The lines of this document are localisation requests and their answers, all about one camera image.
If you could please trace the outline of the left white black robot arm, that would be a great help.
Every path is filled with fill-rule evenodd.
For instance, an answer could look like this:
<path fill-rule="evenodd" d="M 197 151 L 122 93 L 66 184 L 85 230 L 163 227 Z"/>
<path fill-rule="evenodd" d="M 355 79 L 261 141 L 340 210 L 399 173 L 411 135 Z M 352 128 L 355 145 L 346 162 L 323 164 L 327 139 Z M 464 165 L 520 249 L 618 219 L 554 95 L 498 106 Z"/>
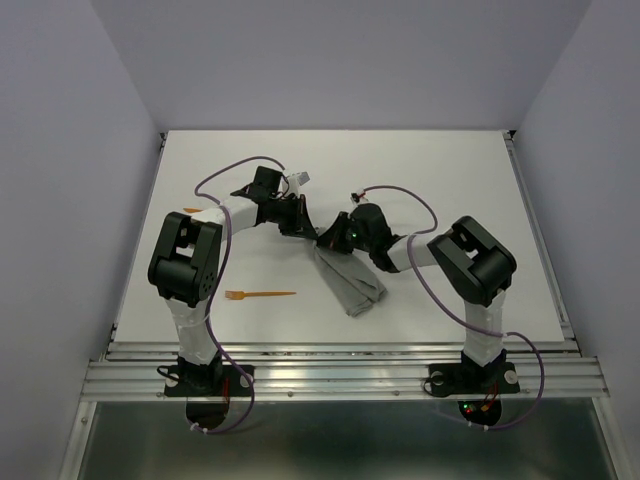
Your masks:
<path fill-rule="evenodd" d="M 178 365 L 199 393 L 222 382 L 219 348 L 208 332 L 209 300 L 221 281 L 232 237 L 263 223 L 284 236 L 315 239 L 300 188 L 306 172 L 259 166 L 252 182 L 199 213 L 166 215 L 148 267 L 149 283 L 165 299 L 179 338 Z"/>

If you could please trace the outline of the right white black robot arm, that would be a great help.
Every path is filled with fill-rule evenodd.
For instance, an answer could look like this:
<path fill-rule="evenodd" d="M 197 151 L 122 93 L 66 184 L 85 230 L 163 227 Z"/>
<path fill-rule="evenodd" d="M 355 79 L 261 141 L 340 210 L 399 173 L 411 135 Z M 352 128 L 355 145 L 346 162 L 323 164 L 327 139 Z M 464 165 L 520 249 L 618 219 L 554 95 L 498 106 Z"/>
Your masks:
<path fill-rule="evenodd" d="M 463 384 L 482 390 L 496 378 L 494 363 L 505 355 L 502 308 L 517 269 L 513 254 L 475 218 L 463 216 L 426 243 L 418 236 L 392 231 L 382 209 L 362 204 L 338 215 L 319 234 L 323 252 L 368 254 L 387 273 L 437 266 L 464 302 L 465 317 L 454 320 L 466 329 L 460 366 Z"/>

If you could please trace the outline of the grey cloth napkin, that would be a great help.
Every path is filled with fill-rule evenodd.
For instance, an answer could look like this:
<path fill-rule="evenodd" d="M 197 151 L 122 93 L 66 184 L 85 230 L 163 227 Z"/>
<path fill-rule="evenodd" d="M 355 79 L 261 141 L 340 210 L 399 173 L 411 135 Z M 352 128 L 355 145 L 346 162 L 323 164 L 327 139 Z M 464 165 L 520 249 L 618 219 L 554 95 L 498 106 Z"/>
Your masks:
<path fill-rule="evenodd" d="M 312 252 L 321 278 L 347 316 L 361 316 L 386 297 L 386 286 L 353 254 L 337 253 L 318 244 L 313 245 Z"/>

